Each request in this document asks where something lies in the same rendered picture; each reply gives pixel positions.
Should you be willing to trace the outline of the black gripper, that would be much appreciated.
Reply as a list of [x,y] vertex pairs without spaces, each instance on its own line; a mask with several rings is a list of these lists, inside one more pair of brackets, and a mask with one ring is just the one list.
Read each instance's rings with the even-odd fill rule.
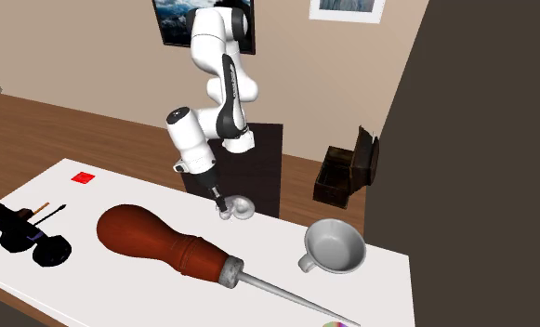
[[202,173],[193,174],[193,177],[201,186],[206,188],[212,198],[215,199],[219,212],[226,212],[228,210],[228,207],[218,185],[217,168],[215,166],[212,166],[210,169]]

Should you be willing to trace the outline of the dark robot stand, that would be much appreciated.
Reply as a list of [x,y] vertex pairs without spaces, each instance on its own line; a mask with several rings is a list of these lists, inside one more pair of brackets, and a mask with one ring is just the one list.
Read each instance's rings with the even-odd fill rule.
[[256,212],[272,217],[280,213],[283,126],[249,123],[255,147],[231,153],[220,139],[209,140],[217,163],[217,183],[224,196],[242,195],[252,200]]

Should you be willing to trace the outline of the open dark wooden chest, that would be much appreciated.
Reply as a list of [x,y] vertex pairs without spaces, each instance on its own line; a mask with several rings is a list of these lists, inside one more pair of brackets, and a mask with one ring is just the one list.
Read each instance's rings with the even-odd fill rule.
[[352,194],[374,183],[379,137],[371,135],[361,125],[358,131],[353,150],[328,147],[314,183],[314,201],[347,209]]

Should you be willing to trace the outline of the white table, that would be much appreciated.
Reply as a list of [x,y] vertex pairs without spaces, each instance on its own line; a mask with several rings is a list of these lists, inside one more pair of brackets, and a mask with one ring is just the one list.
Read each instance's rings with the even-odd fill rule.
[[[71,181],[79,172],[95,176]],[[368,246],[359,269],[305,273],[305,228],[255,214],[223,220],[214,202],[84,163],[64,159],[3,199],[37,211],[48,235],[72,246],[54,268],[30,252],[0,246],[0,288],[68,327],[322,327],[337,320],[246,283],[233,289],[185,277],[166,263],[118,255],[96,226],[121,203],[143,206],[178,232],[200,236],[244,261],[245,271],[349,318],[350,327],[415,327],[409,259]]]

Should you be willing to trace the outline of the dark-framed mountain wall picture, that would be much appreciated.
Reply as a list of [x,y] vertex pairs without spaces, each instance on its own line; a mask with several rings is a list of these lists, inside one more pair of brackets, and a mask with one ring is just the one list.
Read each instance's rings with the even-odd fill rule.
[[242,54],[255,55],[256,31],[254,0],[152,0],[163,43],[167,46],[190,46],[186,14],[195,8],[237,7],[247,19],[245,39],[239,42]]

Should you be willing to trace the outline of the white-framed wall picture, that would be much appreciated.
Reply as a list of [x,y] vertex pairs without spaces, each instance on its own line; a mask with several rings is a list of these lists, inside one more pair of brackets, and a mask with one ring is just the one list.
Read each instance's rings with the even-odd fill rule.
[[386,0],[310,0],[310,20],[378,24]]

